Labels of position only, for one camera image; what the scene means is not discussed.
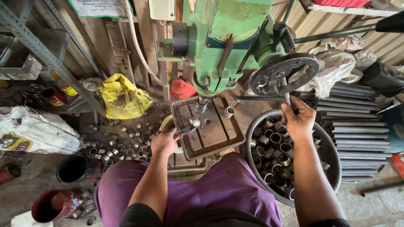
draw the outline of hand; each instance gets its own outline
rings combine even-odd
[[[316,111],[294,96],[291,96],[290,100],[299,110],[299,114],[295,115],[288,104],[283,103],[281,105],[283,110],[282,121],[286,122],[287,120],[286,129],[289,136],[295,143],[301,140],[313,141],[311,131],[316,119]]]
[[[182,135],[180,134],[174,139],[176,132],[179,131],[174,127],[167,132],[158,131],[153,134],[151,141],[153,156],[163,155],[168,158],[178,148],[177,140],[181,139]]]

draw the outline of white electrical box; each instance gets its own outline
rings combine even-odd
[[[175,21],[175,0],[149,0],[149,7],[152,19]]]

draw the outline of red brush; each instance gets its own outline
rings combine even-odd
[[[171,83],[170,94],[174,99],[187,99],[198,95],[192,84],[181,79],[176,79]]]

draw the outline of yellow plastic bag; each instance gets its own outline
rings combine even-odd
[[[104,81],[101,93],[109,119],[138,118],[151,104],[147,92],[136,88],[128,78],[119,73]]]

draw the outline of electrical cable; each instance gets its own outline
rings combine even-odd
[[[129,27],[130,27],[130,33],[132,34],[132,39],[133,42],[135,43],[136,51],[139,54],[140,60],[142,61],[143,65],[145,66],[146,70],[149,72],[151,77],[161,86],[163,87],[169,87],[169,83],[163,83],[161,80],[157,78],[157,76],[150,70],[149,65],[147,64],[142,51],[140,50],[139,43],[137,42],[137,37],[136,37],[136,31],[135,31],[135,25],[133,23],[133,17],[132,17],[132,12],[130,11],[130,6],[129,6],[129,1],[128,0],[122,0],[124,3],[126,15],[128,16],[129,19]]]

